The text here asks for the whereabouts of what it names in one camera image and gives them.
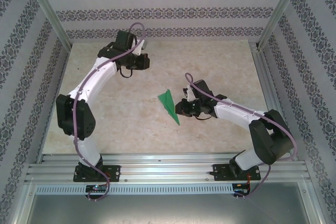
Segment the black mounting plate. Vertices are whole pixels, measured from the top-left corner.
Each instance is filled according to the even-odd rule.
[[[254,166],[244,173],[239,174],[236,178],[230,171],[229,164],[215,164],[212,166],[213,172],[210,174],[214,176],[215,181],[237,181],[247,180],[247,175],[250,175],[250,180],[261,180],[260,170],[258,166]]]
[[[102,171],[108,175],[110,182],[119,182],[120,165],[103,165]],[[80,166],[77,165],[75,168],[73,182],[106,182],[106,179],[103,176],[100,176],[97,180],[92,181],[92,179],[87,179],[79,176],[80,173]]]

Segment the patterned wallpaper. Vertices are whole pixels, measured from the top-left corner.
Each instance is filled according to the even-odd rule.
[[[335,17],[335,0],[291,0],[264,48],[327,223],[336,223]]]
[[[0,0],[0,223],[44,140],[67,53],[36,0]]]
[[[73,42],[109,41],[145,24],[152,40],[256,42],[279,0],[50,0]]]

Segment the work surface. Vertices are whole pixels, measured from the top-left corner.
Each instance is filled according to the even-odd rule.
[[[106,43],[77,43],[72,47],[60,93],[68,94],[93,66]],[[158,95],[167,89],[174,103],[184,98],[184,78],[204,79],[215,95],[266,111],[255,65],[246,40],[149,42],[150,68],[134,71],[130,79],[117,73],[103,87],[91,110],[94,136],[101,153],[239,152],[252,146],[249,132],[229,121],[171,118]],[[44,154],[75,153],[69,136],[57,125],[56,109]]]

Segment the green origami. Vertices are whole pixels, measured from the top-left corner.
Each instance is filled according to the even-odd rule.
[[[167,90],[165,93],[158,96],[160,102],[163,104],[164,108],[168,111],[169,115],[176,121],[179,125],[179,118],[175,113],[175,105],[173,102],[172,94],[170,90]]]

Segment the robotic arm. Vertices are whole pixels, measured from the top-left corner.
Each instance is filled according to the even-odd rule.
[[[110,61],[101,68],[98,68],[98,66],[115,56],[130,50],[137,43],[137,37],[134,34],[121,30],[118,31],[115,42],[108,44],[99,51],[93,67],[81,83],[68,95],[60,94],[56,99],[58,126],[63,129],[65,134],[69,135],[72,140],[74,140],[74,121],[72,114],[74,100],[84,80],[86,80],[87,76],[92,75],[92,77],[85,83],[84,88],[80,91],[76,106],[77,134],[78,139],[80,139],[78,149],[84,159],[99,170],[103,170],[104,167],[102,157],[93,139],[91,139],[91,134],[95,129],[96,121],[90,107],[94,103],[102,87],[112,76],[120,71],[121,75],[124,77],[121,72],[122,67],[131,71],[130,76],[132,76],[133,70],[144,70],[149,68],[150,60],[148,55],[141,53],[141,49],[145,48],[145,41],[143,40],[131,53],[115,61]],[[78,178],[79,181],[84,181],[81,179],[87,181],[103,180],[101,175],[96,170],[89,167],[82,158],[79,159],[79,166],[76,167],[74,180],[76,180],[76,178]]]
[[[213,96],[204,80],[196,81],[193,84]],[[186,99],[182,99],[175,106],[177,114],[198,117],[203,112],[214,118],[229,120],[250,131],[253,148],[239,153],[230,160],[229,170],[234,177],[245,176],[249,169],[262,163],[271,165],[293,148],[290,138],[266,120],[234,106],[219,103],[200,93],[191,85],[183,89],[183,92]],[[221,94],[217,95],[216,98],[229,104],[233,103]],[[278,111],[255,111],[255,113],[275,121],[289,131]]]

